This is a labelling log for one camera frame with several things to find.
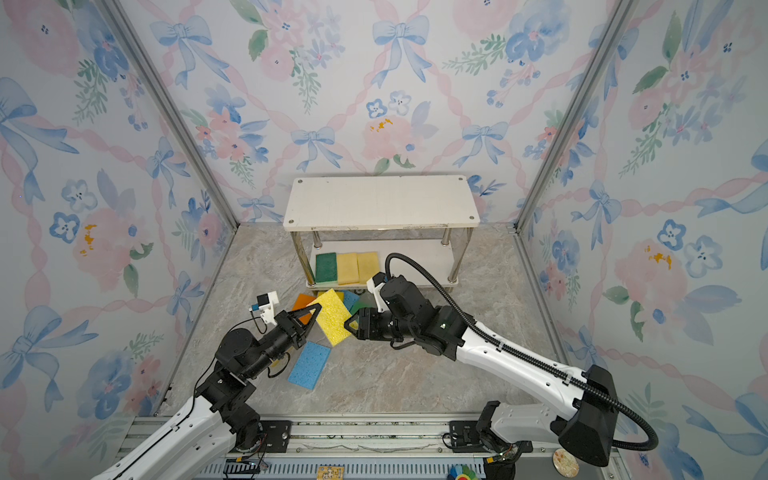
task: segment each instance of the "sponge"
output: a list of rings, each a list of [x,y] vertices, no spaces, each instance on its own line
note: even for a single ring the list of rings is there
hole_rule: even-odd
[[[317,316],[317,324],[323,329],[323,332],[328,337],[328,341],[331,342],[331,346],[339,345],[342,340],[351,335],[344,328],[344,322],[352,315],[349,314],[349,311],[339,300],[339,296],[336,295],[333,289],[318,296],[317,300],[310,305],[314,303],[319,303],[323,306],[320,314]]]
[[[357,302],[357,299],[360,298],[360,295],[357,295],[355,293],[350,292],[349,290],[344,290],[343,292],[337,292],[337,293],[343,293],[344,297],[342,297],[342,301],[344,302],[344,306],[347,310],[349,310],[349,313],[352,313],[352,307]]]
[[[315,300],[314,296],[304,295],[303,293],[299,293],[299,297],[296,298],[296,303],[293,304],[293,309],[298,310],[302,309],[305,306],[309,305],[313,300]],[[301,323],[306,325],[310,322],[310,319],[312,318],[312,313],[307,313],[305,316],[301,317],[299,320]]]
[[[357,271],[357,253],[336,255],[336,268],[339,273],[339,285],[360,281],[360,275]]]
[[[321,253],[315,257],[315,282],[335,282],[336,278],[336,254]]]
[[[376,252],[357,254],[357,273],[360,283],[365,283],[379,271],[379,254]]]
[[[307,342],[288,376],[288,381],[305,389],[314,390],[330,354],[331,349],[327,346]]]

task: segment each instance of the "white shelf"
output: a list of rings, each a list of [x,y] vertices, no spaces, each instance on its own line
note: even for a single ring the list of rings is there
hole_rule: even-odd
[[[311,247],[310,265],[315,271],[315,257],[321,253],[365,253],[377,252],[379,254],[379,271],[384,271],[384,260],[392,252],[402,253],[413,258],[435,277],[443,286],[455,286],[456,283],[448,283],[448,275],[453,267],[453,252],[450,245],[445,246],[437,240],[347,240],[324,241],[322,248]],[[390,263],[393,276],[404,275],[408,281],[416,286],[432,286],[421,273],[401,260],[393,260]],[[313,290],[356,290],[365,289],[364,283],[351,283],[339,285],[335,282],[317,283],[311,287]]]
[[[415,175],[297,178],[283,226],[309,232],[473,228],[479,223],[465,176]]]

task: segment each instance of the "blue sponge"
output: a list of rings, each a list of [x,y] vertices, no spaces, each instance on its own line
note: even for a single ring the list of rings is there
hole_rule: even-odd
[[[288,381],[305,389],[314,390],[330,354],[331,349],[327,346],[307,342],[296,365],[293,366]]]
[[[344,292],[344,306],[351,312],[352,307],[355,305],[357,299],[360,298],[360,295],[356,295],[349,290],[342,290],[342,292]]]

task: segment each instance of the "lower shelf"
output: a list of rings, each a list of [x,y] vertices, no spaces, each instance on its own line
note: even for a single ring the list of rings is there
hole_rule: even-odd
[[[440,239],[435,240],[344,240],[344,241],[324,241],[319,249],[311,247],[310,265],[315,270],[315,257],[321,253],[365,253],[377,252],[379,254],[379,270],[384,271],[384,260],[392,252],[402,253],[407,257],[413,258],[419,262],[428,272],[435,277],[443,286],[455,286],[456,283],[448,282],[448,275],[453,267],[453,249],[451,245],[445,246],[440,243]],[[393,260],[391,265],[392,275],[403,275],[409,282],[416,286],[431,286],[432,284],[417,272],[412,266],[401,260]],[[357,290],[364,289],[364,283],[350,283],[339,285],[335,282],[317,283],[311,287],[315,290],[341,289]]]

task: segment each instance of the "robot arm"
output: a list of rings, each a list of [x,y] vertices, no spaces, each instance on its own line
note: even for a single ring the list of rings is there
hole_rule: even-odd
[[[448,305],[434,307],[416,285],[402,276],[391,277],[392,258],[415,267],[435,285]],[[357,339],[387,341],[394,349],[421,346],[432,355],[491,372],[545,403],[535,409],[514,406],[516,415],[511,415],[513,406],[489,402],[476,429],[480,442],[490,452],[509,453],[512,444],[524,440],[557,439],[577,458],[606,466],[611,446],[634,450],[657,446],[654,430],[616,400],[607,370],[592,366],[584,372],[561,365],[499,336],[461,311],[439,283],[408,257],[390,254],[386,270],[386,275],[378,273],[368,285],[377,307],[361,309],[345,323]],[[291,346],[301,348],[322,308],[315,304],[274,314],[276,302],[276,294],[263,295],[258,305],[251,307],[252,312],[266,314],[274,325],[269,332],[257,340],[247,329],[230,329],[212,362],[214,371],[202,384],[195,385],[194,396],[149,439],[94,480],[186,480],[232,448],[244,452],[260,449],[266,433],[259,414],[246,404],[256,390],[249,380],[283,358]],[[305,325],[300,318],[310,312],[312,317]],[[405,338],[412,340],[404,343]],[[613,440],[619,412],[648,434],[646,442]],[[506,460],[507,453],[499,458]]]

